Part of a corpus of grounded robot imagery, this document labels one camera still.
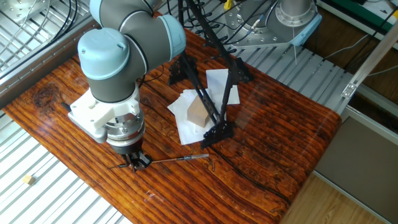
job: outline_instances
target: screwdriver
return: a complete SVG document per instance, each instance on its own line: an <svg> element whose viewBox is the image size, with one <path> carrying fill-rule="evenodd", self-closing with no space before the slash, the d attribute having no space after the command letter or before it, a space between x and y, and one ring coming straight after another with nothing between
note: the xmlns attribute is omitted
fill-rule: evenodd
<svg viewBox="0 0 398 224"><path fill-rule="evenodd" d="M179 157L175 159L164 159L161 161L153 161L152 163L158 163L158 162L173 162L173 161L189 161L192 159L200 159L200 158L206 158L209 157L209 154L200 154L200 155L190 155L190 156L184 156L184 157Z"/></svg>
<svg viewBox="0 0 398 224"><path fill-rule="evenodd" d="M158 163L158 162L173 162L173 161L190 161L192 159L200 159L200 158L206 158L209 157L209 154L199 154L199 155L190 155L190 156L184 156L184 157L179 157L179 158L175 158L175 159L164 159L161 161L152 161L152 163ZM114 166L114 167L110 167L108 169L113 169L113 168L123 168L123 167L128 167L130 165L118 165L118 166Z"/></svg>

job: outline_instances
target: small yellow cube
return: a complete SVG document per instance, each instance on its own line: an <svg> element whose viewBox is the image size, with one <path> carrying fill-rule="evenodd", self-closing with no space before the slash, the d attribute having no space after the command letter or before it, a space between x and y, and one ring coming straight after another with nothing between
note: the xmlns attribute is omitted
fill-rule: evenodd
<svg viewBox="0 0 398 224"><path fill-rule="evenodd" d="M35 178L29 175L25 175L24 178L22 178L22 181L26 184L32 185L35 182Z"/></svg>

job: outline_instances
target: wood grain surface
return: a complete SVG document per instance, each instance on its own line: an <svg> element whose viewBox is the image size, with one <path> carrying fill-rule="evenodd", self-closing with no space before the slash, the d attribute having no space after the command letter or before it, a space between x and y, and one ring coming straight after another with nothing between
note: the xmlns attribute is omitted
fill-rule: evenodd
<svg viewBox="0 0 398 224"><path fill-rule="evenodd" d="M312 174L281 224L384 224L350 198Z"/></svg>
<svg viewBox="0 0 398 224"><path fill-rule="evenodd" d="M203 48L203 39L191 32L187 39L187 53L198 59L206 83L205 70L225 66L210 59L216 50ZM181 146L167 106L193 87L188 80L168 86L170 65L140 89L143 149L154 160L202 153L207 159L153 164L136 174L109 169L122 159L75 126L61 105L88 88L77 57L4 111L135 224L279 223L335 135L340 116L250 68L255 80L239 84L241 104L227 110L236 123L234 137L204 150L199 143ZM162 72L159 67L147 78Z"/></svg>

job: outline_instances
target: metal grating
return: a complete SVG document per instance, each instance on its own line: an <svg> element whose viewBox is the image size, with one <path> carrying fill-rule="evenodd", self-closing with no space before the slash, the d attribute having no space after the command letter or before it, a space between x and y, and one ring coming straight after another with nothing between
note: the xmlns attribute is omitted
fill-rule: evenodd
<svg viewBox="0 0 398 224"><path fill-rule="evenodd" d="M25 175L33 185L22 182ZM0 111L1 223L131 223Z"/></svg>
<svg viewBox="0 0 398 224"><path fill-rule="evenodd" d="M11 65L22 62L22 58L39 47L45 47L51 38L60 30L62 24L67 19L69 1L53 0L47 14L47 9L43 10L33 18L29 19L11 40L11 37L20 29L20 24L15 23L0 12L0 79L7 75L7 69ZM72 3L72 15L75 4ZM76 20L79 21L89 12L89 0L78 0L78 14Z"/></svg>

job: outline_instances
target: white paper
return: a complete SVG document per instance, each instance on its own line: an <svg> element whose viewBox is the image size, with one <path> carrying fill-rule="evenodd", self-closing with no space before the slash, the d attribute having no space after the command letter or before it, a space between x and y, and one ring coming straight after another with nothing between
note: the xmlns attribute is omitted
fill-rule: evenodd
<svg viewBox="0 0 398 224"><path fill-rule="evenodd" d="M223 102L224 90L228 79L228 69L207 70L207 87L213 95L216 105ZM233 85L229 93L228 105L240 104L238 87Z"/></svg>
<svg viewBox="0 0 398 224"><path fill-rule="evenodd" d="M211 91L207 89L206 91L209 97L212 98ZM205 128L188 121L188 108L197 95L196 90L184 90L180 97L167 107L175 116L181 145L202 141L203 135L214 126L213 122L210 120L206 123Z"/></svg>

